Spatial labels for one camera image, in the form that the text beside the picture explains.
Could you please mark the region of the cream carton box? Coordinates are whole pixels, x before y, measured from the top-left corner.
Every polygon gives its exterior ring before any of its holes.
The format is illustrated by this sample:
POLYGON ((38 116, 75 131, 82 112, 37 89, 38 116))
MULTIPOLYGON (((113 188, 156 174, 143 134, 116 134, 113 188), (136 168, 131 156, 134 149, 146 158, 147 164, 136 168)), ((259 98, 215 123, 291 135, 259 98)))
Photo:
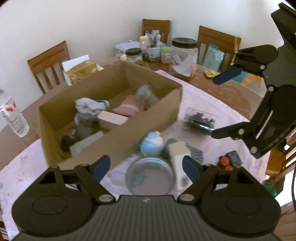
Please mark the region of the cream carton box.
POLYGON ((190 150, 184 142, 175 142, 168 145, 172 168, 175 172, 176 186, 179 192, 188 188, 192 182, 183 170, 183 158, 190 155, 190 150))

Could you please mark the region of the clear jar with black bits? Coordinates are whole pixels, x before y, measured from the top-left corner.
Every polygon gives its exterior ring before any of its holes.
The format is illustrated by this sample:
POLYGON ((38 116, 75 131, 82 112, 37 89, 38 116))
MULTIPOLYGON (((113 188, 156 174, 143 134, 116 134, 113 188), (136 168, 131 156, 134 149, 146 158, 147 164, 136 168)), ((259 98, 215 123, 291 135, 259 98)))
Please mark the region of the clear jar with black bits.
POLYGON ((215 130, 217 116, 194 108, 187 108, 184 128, 193 133, 209 136, 215 130))

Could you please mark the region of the grey elephant toy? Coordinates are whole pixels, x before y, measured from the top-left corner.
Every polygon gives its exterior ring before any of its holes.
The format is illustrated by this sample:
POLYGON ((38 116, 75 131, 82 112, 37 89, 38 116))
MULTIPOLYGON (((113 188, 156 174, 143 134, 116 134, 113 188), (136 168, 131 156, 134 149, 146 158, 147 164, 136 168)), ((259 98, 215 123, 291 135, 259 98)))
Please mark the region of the grey elephant toy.
POLYGON ((89 113, 76 113, 75 121, 75 138, 79 141, 95 134, 98 131, 98 118, 89 113))

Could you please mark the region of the clear tape roll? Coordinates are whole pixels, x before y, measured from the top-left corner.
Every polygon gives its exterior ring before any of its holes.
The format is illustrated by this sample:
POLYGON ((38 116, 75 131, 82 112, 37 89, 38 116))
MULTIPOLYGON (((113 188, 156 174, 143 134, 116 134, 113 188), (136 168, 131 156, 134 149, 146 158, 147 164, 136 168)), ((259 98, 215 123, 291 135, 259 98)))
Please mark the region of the clear tape roll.
POLYGON ((125 174, 125 184, 132 195, 168 195, 175 182, 175 173, 169 162, 158 157, 136 160, 125 174))

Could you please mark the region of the pink carton box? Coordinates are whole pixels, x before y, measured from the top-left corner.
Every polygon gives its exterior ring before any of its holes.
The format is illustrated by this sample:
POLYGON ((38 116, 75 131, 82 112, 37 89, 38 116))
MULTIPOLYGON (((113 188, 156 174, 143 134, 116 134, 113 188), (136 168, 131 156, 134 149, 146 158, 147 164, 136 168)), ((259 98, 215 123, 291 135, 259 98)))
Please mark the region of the pink carton box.
POLYGON ((110 113, 108 111, 101 111, 97 118, 99 120, 99 125, 105 130, 112 130, 117 126, 121 126, 128 121, 128 117, 122 116, 115 113, 110 113))

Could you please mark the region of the white blue-striped sock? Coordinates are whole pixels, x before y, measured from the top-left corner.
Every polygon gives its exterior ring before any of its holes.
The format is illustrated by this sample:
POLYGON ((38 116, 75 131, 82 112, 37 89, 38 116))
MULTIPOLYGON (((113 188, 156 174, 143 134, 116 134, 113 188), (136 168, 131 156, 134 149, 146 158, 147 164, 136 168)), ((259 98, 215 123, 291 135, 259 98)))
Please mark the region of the white blue-striped sock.
POLYGON ((109 108, 109 102, 101 99, 83 97, 75 100, 75 108, 80 114, 91 114, 97 116, 101 111, 109 108))

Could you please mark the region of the pink knitted cloth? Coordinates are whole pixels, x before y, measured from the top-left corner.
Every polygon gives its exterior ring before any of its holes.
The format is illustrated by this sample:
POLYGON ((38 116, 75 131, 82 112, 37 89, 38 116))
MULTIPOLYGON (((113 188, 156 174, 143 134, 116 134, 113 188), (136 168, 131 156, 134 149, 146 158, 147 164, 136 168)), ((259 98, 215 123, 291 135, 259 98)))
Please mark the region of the pink knitted cloth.
POLYGON ((123 116, 134 116, 144 110, 145 102, 135 95, 128 95, 125 100, 112 111, 123 116))

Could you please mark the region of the clear plastic jar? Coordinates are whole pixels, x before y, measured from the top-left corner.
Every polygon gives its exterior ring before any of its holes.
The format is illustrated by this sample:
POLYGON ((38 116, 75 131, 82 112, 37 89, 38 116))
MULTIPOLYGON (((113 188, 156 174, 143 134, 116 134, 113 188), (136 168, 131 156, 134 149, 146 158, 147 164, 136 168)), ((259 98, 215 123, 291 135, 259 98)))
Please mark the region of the clear plastic jar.
POLYGON ((150 106, 154 106, 159 102, 159 98, 154 93, 154 88, 150 84, 142 85, 135 93, 135 96, 150 106))

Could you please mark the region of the pen holder clutter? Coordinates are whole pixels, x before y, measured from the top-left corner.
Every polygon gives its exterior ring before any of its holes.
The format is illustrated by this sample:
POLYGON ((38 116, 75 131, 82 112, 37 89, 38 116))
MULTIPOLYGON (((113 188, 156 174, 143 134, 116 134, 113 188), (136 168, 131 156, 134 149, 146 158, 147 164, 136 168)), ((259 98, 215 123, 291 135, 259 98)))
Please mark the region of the pen holder clutter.
POLYGON ((152 30, 148 34, 149 47, 148 47, 148 57, 150 61, 160 60, 160 45, 161 45, 161 35, 159 30, 152 30))

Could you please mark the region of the black toy with orange buttons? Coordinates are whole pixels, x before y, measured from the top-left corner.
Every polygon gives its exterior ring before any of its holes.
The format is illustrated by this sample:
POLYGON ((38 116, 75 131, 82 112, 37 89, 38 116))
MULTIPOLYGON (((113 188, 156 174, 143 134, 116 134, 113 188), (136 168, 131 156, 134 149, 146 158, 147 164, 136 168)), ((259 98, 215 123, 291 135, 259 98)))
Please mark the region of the black toy with orange buttons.
POLYGON ((216 167, 220 170, 232 171, 235 166, 241 166, 242 161, 238 152, 233 150, 225 154, 225 156, 220 156, 216 167))

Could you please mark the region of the pink floral tablecloth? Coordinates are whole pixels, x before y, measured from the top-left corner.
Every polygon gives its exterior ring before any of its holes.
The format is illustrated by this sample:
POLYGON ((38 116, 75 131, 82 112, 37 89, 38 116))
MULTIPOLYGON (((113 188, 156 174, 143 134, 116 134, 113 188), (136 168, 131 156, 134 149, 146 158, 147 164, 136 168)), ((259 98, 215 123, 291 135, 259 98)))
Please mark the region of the pink floral tablecloth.
POLYGON ((162 70, 152 72, 123 66, 102 70, 72 86, 53 89, 24 113, 30 126, 25 137, 17 137, 9 127, 1 131, 1 211, 9 239, 19 233, 11 216, 13 203, 49 166, 73 169, 108 155, 111 173, 103 179, 103 185, 113 194, 126 193, 126 168, 140 155, 140 143, 150 131, 160 132, 164 140, 175 138, 200 149, 205 163, 216 163, 220 156, 235 150, 243 167, 262 181, 269 154, 256 159, 241 140, 218 140, 184 130, 181 125, 189 109, 211 114, 216 128, 249 121, 252 113, 242 112, 248 106, 248 101, 242 97, 246 92, 247 88, 238 84, 226 95, 224 87, 212 82, 207 82, 206 87, 194 86, 162 70), (147 105, 112 130, 97 126, 103 136, 79 154, 62 151, 61 138, 71 133, 75 125, 77 99, 106 99, 108 111, 113 111, 145 84, 151 85, 158 96, 155 105, 147 105))

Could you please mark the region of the gold snowflake coaster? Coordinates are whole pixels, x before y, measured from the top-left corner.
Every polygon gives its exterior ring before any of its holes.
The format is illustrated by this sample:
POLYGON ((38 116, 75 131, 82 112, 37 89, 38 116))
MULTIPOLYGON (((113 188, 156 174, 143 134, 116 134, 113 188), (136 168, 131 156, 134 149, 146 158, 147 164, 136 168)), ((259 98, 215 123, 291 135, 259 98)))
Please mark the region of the gold snowflake coaster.
POLYGON ((218 70, 218 71, 215 71, 215 70, 204 70, 204 75, 208 78, 214 78, 216 77, 217 75, 221 74, 221 72, 218 70))

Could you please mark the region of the yellow-lid jar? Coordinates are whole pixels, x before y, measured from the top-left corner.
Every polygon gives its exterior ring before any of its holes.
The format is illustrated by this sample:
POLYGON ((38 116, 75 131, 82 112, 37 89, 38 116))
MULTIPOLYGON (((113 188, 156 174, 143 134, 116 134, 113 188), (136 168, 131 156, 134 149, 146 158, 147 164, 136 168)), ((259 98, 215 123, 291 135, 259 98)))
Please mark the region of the yellow-lid jar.
POLYGON ((140 36, 139 47, 142 50, 142 54, 147 54, 147 49, 149 47, 149 39, 147 36, 140 36))

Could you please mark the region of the small black-lid jar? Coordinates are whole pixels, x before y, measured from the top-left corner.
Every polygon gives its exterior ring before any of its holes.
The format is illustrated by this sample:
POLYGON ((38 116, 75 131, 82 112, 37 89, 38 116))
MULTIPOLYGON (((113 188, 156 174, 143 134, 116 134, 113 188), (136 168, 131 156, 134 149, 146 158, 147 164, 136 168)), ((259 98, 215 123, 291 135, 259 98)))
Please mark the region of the small black-lid jar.
POLYGON ((142 50, 140 48, 129 48, 125 52, 126 61, 141 64, 142 63, 142 50))

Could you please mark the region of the wooden chair behind table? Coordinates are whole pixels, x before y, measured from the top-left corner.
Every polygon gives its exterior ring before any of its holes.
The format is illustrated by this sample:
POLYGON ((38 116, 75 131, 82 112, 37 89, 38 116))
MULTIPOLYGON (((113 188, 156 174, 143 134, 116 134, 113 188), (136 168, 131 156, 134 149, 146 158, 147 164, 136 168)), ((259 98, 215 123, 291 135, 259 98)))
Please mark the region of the wooden chair behind table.
POLYGON ((54 47, 27 61, 29 68, 43 94, 46 94, 49 90, 54 88, 46 72, 47 69, 51 71, 56 86, 65 81, 65 78, 63 76, 60 78, 55 70, 55 65, 58 65, 61 74, 63 74, 63 60, 70 60, 66 41, 55 45, 54 47))

